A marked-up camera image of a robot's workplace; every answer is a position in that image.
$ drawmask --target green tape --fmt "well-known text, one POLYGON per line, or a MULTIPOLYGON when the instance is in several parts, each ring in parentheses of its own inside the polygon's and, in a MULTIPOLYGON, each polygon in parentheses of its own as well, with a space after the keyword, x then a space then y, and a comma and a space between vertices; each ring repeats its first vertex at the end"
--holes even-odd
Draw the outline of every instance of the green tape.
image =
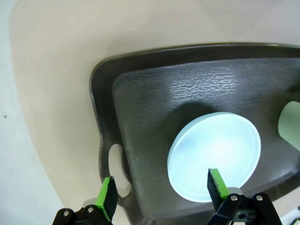
POLYGON ((214 182, 217 186, 217 191, 222 199, 225 199, 230 193, 228 188, 226 187, 221 174, 218 169, 210 169, 210 173, 214 179, 214 182))
POLYGON ((108 190, 109 179, 110 179, 109 177, 106 177, 104 179, 102 187, 101 187, 101 190, 100 190, 100 192, 98 194, 98 198, 97 198, 97 200, 95 202, 95 205, 98 207, 98 209, 100 209, 100 210, 103 211, 103 214, 104 214, 105 218, 109 222, 111 222, 110 218, 107 215, 105 207, 104 207, 104 202, 105 202, 106 194, 107 194, 107 190, 108 190))

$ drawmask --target tray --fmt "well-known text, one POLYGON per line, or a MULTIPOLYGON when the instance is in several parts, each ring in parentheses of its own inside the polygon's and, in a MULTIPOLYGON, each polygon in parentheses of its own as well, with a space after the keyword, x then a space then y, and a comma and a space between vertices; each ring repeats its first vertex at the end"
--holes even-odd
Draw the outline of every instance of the tray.
POLYGON ((167 156, 188 122, 225 111, 249 119, 261 136, 261 157, 244 194, 264 191, 274 201, 300 185, 300 153, 277 132, 281 110, 300 101, 299 89, 300 48, 290 45, 194 45, 106 59, 90 79, 101 179, 109 176, 110 147, 120 144, 132 188, 119 204, 131 224, 205 224, 212 204, 176 194, 167 156))

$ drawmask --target screw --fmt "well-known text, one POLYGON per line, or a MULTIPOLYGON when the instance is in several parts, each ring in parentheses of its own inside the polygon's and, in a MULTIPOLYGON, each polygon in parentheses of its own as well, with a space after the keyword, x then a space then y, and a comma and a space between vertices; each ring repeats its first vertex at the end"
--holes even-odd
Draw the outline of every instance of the screw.
POLYGON ((256 199, 257 199, 258 201, 262 201, 262 200, 263 200, 263 197, 262 197, 261 195, 258 195, 258 196, 256 196, 256 199))
POLYGON ((88 208, 88 212, 91 213, 94 209, 92 207, 88 208))
POLYGON ((69 215, 69 212, 66 210, 66 211, 64 211, 64 216, 67 216, 67 215, 69 215))
POLYGON ((235 196, 235 195, 232 195, 232 196, 230 197, 230 199, 231 199, 232 201, 238 200, 237 196, 235 196))

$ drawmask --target beige table surface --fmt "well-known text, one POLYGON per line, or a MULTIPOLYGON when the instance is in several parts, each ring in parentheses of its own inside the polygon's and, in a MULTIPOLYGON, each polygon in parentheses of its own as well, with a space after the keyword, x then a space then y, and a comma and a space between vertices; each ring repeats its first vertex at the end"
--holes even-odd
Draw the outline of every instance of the beige table surface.
MULTIPOLYGON (((89 78, 102 59, 226 41, 300 44, 298 0, 20 0, 10 16, 15 81, 45 170, 66 207, 97 195, 99 133, 89 78)), ((120 157, 112 157, 118 177, 120 157)), ((117 185, 126 188, 122 177, 117 185)), ((280 215, 300 189, 277 200, 280 215)), ((118 208, 114 223, 128 224, 118 208)))

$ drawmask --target green cup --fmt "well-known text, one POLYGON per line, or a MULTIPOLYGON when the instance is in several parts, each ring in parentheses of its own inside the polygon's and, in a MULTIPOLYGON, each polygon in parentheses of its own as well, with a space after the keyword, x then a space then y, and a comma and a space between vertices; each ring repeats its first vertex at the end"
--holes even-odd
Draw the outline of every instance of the green cup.
POLYGON ((289 102, 281 111, 279 135, 300 151, 300 103, 289 102))

